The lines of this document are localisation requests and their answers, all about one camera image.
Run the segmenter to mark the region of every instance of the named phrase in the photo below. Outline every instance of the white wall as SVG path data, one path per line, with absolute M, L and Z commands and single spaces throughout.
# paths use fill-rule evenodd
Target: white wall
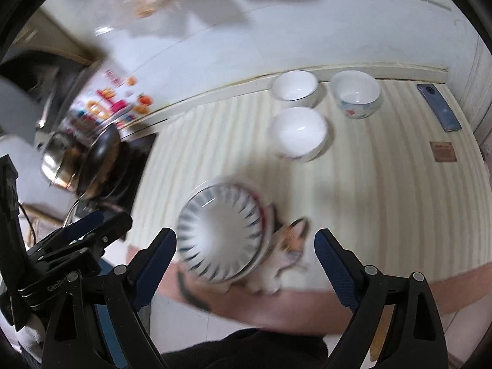
M 267 73 L 374 62 L 445 67 L 459 100 L 478 40 L 456 7 L 420 0 L 181 0 L 94 37 L 87 1 L 45 9 L 148 85 L 156 107 Z
M 41 118 L 43 105 L 11 81 L 0 77 L 0 127 L 34 144 L 36 122 Z
M 19 136 L 4 135 L 0 138 L 0 157 L 7 154 L 19 174 L 19 201 L 63 219 L 75 198 L 64 190 L 50 187 L 41 173 L 41 154 Z

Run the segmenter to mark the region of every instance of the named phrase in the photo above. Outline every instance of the wooden coaster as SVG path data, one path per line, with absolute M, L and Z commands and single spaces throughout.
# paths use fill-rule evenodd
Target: wooden coaster
M 448 141 L 431 141 L 430 147 L 436 162 L 457 162 L 454 148 Z

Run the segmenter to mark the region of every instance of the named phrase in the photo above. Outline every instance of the frying pan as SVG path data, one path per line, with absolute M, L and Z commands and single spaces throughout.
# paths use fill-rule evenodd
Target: frying pan
M 62 227 L 73 220 L 75 208 L 80 200 L 90 200 L 96 197 L 103 188 L 109 173 L 115 165 L 120 152 L 121 138 L 114 124 L 107 125 L 92 143 L 83 158 L 77 184 L 78 198 L 68 211 Z
M 107 182 L 98 195 L 99 198 L 108 198 L 113 193 L 115 188 L 117 188 L 118 185 L 124 181 L 131 161 L 131 148 L 126 141 L 122 141 L 120 144 L 120 153 L 118 154 L 115 164 L 113 165 L 113 170 L 111 171 Z

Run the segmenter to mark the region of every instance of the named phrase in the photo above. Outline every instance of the black clamp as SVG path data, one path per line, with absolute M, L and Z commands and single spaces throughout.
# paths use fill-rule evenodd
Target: black clamp
M 424 275 L 388 276 L 364 266 L 328 229 L 316 233 L 314 250 L 340 303 L 354 313 L 326 369 L 360 368 L 385 305 L 394 305 L 393 317 L 375 367 L 447 369 L 446 340 Z
M 33 311 L 46 320 L 68 273 L 100 273 L 104 249 L 131 229 L 131 216 L 118 213 L 104 222 L 93 212 L 60 228 L 26 251 L 19 226 L 18 173 L 8 157 L 0 158 L 0 310 L 19 331 Z
M 164 228 L 128 266 L 97 277 L 70 273 L 51 315 L 41 369 L 114 369 L 96 304 L 107 306 L 129 367 L 167 368 L 136 312 L 150 303 L 175 252 L 176 235 Z

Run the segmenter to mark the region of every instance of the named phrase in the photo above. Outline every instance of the stainless steel pot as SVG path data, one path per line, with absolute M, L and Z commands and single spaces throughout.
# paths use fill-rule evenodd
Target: stainless steel pot
M 65 132 L 55 132 L 46 143 L 41 162 L 41 172 L 51 185 L 77 191 L 78 170 L 86 147 Z

